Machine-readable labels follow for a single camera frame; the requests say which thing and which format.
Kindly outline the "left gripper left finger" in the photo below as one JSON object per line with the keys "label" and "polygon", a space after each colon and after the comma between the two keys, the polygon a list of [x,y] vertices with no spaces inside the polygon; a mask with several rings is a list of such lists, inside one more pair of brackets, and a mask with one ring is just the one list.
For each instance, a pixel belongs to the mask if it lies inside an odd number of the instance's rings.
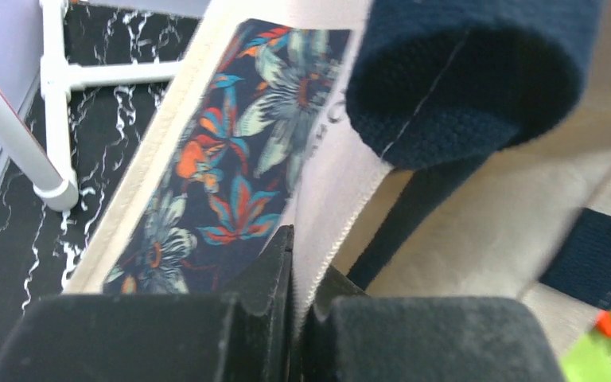
{"label": "left gripper left finger", "polygon": [[294,230],[223,289],[62,294],[36,302],[0,351],[0,381],[284,381]]}

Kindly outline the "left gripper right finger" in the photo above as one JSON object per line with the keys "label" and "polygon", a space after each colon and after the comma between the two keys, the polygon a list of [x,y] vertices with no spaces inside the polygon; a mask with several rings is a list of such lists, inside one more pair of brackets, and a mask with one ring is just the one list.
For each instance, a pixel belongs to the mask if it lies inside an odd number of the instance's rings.
{"label": "left gripper right finger", "polygon": [[327,270],[305,324],[306,381],[561,381],[538,320],[497,297],[373,298]]}

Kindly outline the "beige canvas tote bag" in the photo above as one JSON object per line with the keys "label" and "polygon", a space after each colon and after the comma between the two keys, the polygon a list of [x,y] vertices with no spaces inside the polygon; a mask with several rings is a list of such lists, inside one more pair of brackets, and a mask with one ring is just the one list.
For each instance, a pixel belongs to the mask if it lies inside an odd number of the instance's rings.
{"label": "beige canvas tote bag", "polygon": [[340,127],[311,138],[282,220],[306,308],[392,170],[406,190],[351,267],[373,279],[413,232],[425,295],[514,296],[567,349],[611,308],[611,1],[212,1],[65,291],[97,293],[165,184],[232,34],[251,21],[352,34]]}

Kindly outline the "orange carrot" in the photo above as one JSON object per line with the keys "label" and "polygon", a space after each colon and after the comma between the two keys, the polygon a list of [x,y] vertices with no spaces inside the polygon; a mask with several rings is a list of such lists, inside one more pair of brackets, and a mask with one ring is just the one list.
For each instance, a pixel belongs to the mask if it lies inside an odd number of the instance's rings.
{"label": "orange carrot", "polygon": [[601,310],[597,315],[594,328],[603,336],[611,338],[611,313],[607,310]]}

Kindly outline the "white pvc pipe frame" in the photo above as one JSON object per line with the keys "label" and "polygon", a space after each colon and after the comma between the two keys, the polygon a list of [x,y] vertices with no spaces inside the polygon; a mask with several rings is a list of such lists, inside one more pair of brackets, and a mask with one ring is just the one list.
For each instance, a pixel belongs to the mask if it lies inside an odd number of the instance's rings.
{"label": "white pvc pipe frame", "polygon": [[74,91],[120,84],[164,82],[174,78],[179,61],[81,66],[68,63],[64,53],[67,1],[42,1],[43,54],[41,96],[45,102],[46,145],[33,137],[0,90],[0,142],[36,195],[57,212],[72,209],[79,200],[72,167],[68,102]]}

